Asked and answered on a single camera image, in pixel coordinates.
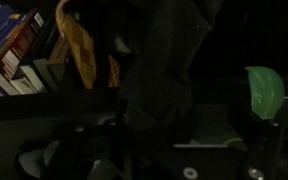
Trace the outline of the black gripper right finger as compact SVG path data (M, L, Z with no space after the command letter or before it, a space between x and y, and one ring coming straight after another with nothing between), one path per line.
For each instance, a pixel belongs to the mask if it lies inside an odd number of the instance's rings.
M238 102L230 103L228 122L247 145L242 165L245 180L275 180L284 128Z

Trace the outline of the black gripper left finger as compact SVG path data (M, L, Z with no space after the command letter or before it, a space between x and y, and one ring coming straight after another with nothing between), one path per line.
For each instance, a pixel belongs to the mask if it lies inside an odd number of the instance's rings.
M75 132L57 146L42 180L87 180L90 165L107 159L122 180L131 180L131 157L125 149L123 120L128 101L119 101L111 124Z

